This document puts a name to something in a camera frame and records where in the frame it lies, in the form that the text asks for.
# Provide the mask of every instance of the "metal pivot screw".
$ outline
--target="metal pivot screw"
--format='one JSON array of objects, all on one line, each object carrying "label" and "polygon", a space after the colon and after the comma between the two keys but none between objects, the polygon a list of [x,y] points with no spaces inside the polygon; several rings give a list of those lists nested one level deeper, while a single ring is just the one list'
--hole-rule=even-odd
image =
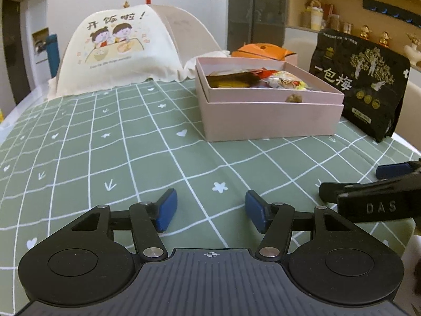
[{"label": "metal pivot screw", "polygon": [[148,258],[158,258],[164,254],[164,251],[159,247],[149,247],[143,251],[143,255]]},{"label": "metal pivot screw", "polygon": [[263,255],[267,258],[273,258],[275,256],[278,256],[280,254],[279,250],[274,247],[263,247],[260,248],[259,251],[260,255]]}]

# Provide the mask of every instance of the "round black disc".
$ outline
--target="round black disc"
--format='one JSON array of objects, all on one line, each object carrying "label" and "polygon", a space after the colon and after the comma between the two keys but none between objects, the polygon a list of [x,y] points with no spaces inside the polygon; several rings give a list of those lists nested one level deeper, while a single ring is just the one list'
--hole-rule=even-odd
[{"label": "round black disc", "polygon": [[91,272],[98,263],[95,253],[86,249],[65,249],[48,261],[50,270],[64,277],[77,277]]},{"label": "round black disc", "polygon": [[393,295],[403,278],[399,256],[375,238],[331,232],[298,247],[288,263],[302,289],[340,305],[379,302]]},{"label": "round black disc", "polygon": [[125,247],[88,232],[70,235],[47,238],[22,257],[18,273],[30,300],[92,304],[118,293],[132,279],[134,262]]}]

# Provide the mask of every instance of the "doorway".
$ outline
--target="doorway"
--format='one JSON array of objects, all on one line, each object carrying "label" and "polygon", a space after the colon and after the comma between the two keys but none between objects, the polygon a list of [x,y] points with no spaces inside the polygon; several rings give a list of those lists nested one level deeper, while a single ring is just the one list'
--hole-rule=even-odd
[{"label": "doorway", "polygon": [[3,0],[2,27],[7,72],[18,105],[31,92],[22,49],[20,2]]}]

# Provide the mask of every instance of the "orange bag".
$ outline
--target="orange bag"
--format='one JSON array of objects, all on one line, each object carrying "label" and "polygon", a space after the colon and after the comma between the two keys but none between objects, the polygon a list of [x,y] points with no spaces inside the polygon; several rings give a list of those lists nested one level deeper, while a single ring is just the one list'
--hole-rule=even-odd
[{"label": "orange bag", "polygon": [[232,57],[274,59],[276,61],[283,61],[285,57],[291,55],[295,55],[295,53],[266,43],[247,44],[240,47],[237,51],[233,51],[231,54]]}]

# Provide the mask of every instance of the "crosshair marking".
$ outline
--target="crosshair marking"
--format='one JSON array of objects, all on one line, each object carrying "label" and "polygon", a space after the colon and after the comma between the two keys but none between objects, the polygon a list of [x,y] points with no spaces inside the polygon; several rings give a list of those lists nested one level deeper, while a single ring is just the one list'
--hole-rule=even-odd
[{"label": "crosshair marking", "polygon": [[216,257],[219,254],[216,254],[215,252],[209,252],[209,253],[206,253],[205,255],[208,256],[208,257],[210,257],[210,258],[214,258],[214,257]]}]

